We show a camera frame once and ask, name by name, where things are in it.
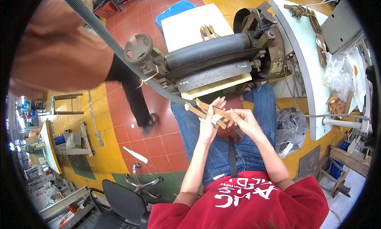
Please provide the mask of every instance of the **roller machine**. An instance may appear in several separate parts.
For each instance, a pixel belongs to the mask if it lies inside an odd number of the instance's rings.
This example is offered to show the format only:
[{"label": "roller machine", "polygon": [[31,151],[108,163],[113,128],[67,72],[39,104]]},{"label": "roller machine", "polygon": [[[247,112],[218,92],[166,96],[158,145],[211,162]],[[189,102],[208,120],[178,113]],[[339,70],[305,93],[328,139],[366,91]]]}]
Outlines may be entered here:
[{"label": "roller machine", "polygon": [[191,89],[250,73],[255,82],[284,74],[285,53],[277,22],[268,2],[241,9],[234,17],[234,34],[199,42],[163,55],[146,34],[131,38],[124,56],[154,76],[170,92]]}]

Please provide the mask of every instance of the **sandal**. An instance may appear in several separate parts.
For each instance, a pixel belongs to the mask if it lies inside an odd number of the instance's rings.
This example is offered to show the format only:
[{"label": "sandal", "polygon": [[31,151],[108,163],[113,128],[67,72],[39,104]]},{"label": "sandal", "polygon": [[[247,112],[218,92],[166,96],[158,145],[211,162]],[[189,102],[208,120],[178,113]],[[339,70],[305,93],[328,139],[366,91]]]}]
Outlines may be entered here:
[{"label": "sandal", "polygon": [[[246,90],[246,91],[244,91],[243,93],[245,93],[245,92],[249,92],[249,91],[253,91],[253,89],[256,88],[256,84],[255,84],[255,83],[248,82],[248,83],[246,83],[245,86],[243,87],[243,89],[246,89],[246,88],[249,88],[250,90]],[[240,99],[242,102],[245,101],[245,100],[243,99],[243,94],[241,94],[241,95],[239,96],[239,99]]]},{"label": "sandal", "polygon": [[151,121],[147,127],[142,127],[142,135],[146,136],[150,133],[153,126],[157,125],[159,122],[159,117],[156,113],[151,113]]}]

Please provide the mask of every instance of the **metal bolt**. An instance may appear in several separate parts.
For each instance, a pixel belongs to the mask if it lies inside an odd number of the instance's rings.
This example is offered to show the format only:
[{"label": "metal bolt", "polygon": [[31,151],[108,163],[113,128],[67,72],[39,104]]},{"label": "metal bolt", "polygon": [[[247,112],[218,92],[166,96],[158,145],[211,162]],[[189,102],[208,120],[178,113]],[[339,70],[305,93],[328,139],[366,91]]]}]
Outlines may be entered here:
[{"label": "metal bolt", "polygon": [[275,37],[275,33],[273,31],[268,31],[267,34],[269,35],[269,37],[271,38],[274,38]]}]

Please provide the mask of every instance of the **black roller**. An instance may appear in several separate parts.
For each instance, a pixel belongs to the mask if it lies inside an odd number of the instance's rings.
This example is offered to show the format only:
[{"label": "black roller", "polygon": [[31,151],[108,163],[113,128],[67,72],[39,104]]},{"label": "black roller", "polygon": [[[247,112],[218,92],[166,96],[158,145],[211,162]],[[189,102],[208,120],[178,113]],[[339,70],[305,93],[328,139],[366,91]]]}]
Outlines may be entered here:
[{"label": "black roller", "polygon": [[202,60],[249,48],[249,37],[245,33],[237,33],[172,51],[165,55],[165,61],[169,70],[173,71]]}]

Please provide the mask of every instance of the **foot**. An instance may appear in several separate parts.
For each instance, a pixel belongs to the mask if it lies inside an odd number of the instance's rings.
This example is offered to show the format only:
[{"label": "foot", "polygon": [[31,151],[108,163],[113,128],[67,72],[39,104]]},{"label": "foot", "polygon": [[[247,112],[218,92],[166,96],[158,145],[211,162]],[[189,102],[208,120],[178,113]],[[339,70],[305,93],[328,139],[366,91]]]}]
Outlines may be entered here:
[{"label": "foot", "polygon": [[157,123],[159,122],[159,118],[157,116],[156,113],[151,113],[151,120],[148,122],[148,126],[147,127],[142,127],[142,135],[143,136],[146,136],[150,133],[151,129],[153,126],[157,125]]},{"label": "foot", "polygon": [[[249,82],[249,83],[246,83],[245,84],[245,88],[243,89],[243,92],[245,93],[246,91],[252,91],[253,89],[255,89],[255,84],[254,83],[251,83],[251,82]],[[245,101],[244,99],[243,99],[243,94],[241,94],[240,96],[239,96],[239,99],[243,102],[243,101]]]}]

